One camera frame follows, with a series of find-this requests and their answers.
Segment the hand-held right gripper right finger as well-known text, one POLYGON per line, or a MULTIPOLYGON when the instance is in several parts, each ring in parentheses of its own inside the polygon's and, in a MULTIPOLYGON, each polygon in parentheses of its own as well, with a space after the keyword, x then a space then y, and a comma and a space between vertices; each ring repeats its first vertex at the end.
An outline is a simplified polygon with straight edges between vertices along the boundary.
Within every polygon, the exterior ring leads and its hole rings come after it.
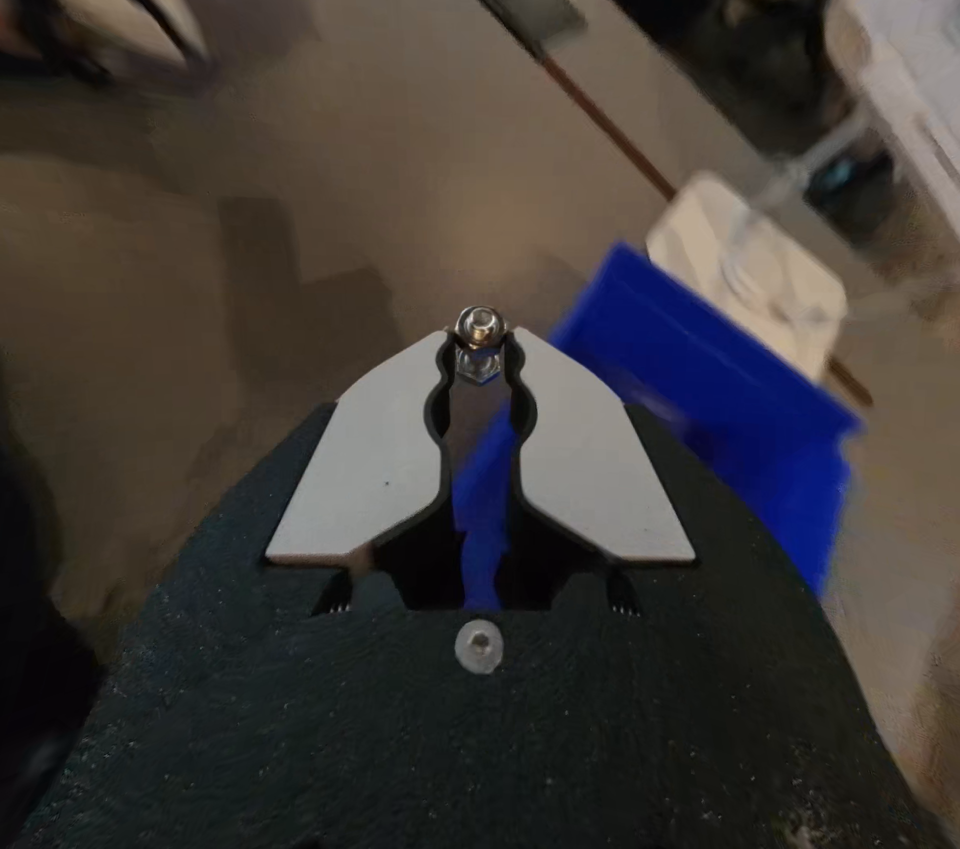
POLYGON ((694 547, 618 394, 524 327, 505 340, 504 368, 519 501, 611 560, 693 564, 694 547))

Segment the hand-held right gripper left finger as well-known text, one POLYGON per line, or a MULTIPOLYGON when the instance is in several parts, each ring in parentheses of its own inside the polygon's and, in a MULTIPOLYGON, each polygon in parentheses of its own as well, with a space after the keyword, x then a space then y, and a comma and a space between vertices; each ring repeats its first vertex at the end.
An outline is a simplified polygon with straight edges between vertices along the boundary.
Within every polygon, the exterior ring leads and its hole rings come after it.
POLYGON ((456 352, 452 332, 433 331, 342 393, 267 544, 270 564, 345 566, 449 495, 456 352))

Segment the blue plastic bin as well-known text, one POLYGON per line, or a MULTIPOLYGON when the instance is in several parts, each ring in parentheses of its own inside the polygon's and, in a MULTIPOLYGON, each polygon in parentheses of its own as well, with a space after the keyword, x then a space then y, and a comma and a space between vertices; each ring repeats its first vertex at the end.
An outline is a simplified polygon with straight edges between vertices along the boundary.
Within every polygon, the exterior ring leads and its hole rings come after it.
POLYGON ((642 406, 745 504, 823 617, 855 414, 624 243, 548 341, 642 406))

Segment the steel hex bolt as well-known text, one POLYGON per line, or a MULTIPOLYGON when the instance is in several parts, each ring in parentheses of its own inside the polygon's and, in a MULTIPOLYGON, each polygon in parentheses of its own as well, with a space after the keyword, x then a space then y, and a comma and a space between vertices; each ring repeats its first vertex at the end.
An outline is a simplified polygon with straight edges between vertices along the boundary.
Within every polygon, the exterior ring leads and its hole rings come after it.
POLYGON ((483 304, 466 307, 454 329, 458 344, 471 351, 498 349, 506 333, 504 317, 495 308, 483 304))

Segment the instruction sign stand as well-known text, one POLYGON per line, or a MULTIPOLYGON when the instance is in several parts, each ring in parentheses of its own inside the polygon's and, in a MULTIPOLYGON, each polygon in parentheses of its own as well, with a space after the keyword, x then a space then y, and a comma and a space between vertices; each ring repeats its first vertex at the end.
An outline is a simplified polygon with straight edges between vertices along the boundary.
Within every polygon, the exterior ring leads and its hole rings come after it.
POLYGON ((829 374, 853 389, 832 352, 854 318, 846 290, 777 214, 874 136, 958 238, 958 0, 827 0, 822 33, 851 111, 755 195, 695 174, 646 247, 657 267, 800 375, 819 383, 829 374))

